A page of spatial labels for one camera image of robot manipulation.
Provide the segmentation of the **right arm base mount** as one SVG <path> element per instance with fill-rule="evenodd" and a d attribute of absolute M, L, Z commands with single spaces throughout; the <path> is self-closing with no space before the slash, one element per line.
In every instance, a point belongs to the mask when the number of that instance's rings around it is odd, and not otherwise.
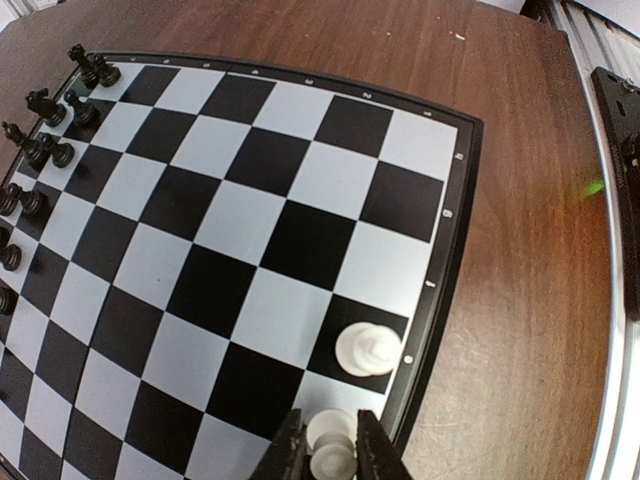
<path fill-rule="evenodd" d="M 591 80 L 614 168 L 622 231 L 624 305 L 639 320 L 639 87 L 603 67 Z"/>

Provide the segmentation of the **black white chess board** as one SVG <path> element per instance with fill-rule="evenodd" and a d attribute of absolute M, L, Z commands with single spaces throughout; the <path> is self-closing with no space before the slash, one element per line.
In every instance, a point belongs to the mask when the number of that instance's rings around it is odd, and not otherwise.
<path fill-rule="evenodd" d="M 1 229 L 1 462 L 25 479 L 244 479 L 286 414 L 373 411 L 406 444 L 456 283 L 480 120 L 390 91 L 221 59 L 111 54 L 62 89 L 98 124 L 17 157 L 46 196 Z M 393 371 L 335 356 L 357 322 Z"/>

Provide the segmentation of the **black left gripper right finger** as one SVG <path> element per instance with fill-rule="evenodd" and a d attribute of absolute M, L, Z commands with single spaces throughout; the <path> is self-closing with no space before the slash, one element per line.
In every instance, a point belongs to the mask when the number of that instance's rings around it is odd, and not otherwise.
<path fill-rule="evenodd" d="M 357 478 L 364 480 L 412 480 L 383 426 L 370 410 L 357 414 Z"/>

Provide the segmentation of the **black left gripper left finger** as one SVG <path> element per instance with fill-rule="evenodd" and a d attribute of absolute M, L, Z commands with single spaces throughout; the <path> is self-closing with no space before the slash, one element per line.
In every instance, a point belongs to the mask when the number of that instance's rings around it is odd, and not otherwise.
<path fill-rule="evenodd" d="M 306 427 L 300 408 L 292 409 L 252 473 L 252 480 L 306 478 Z"/>

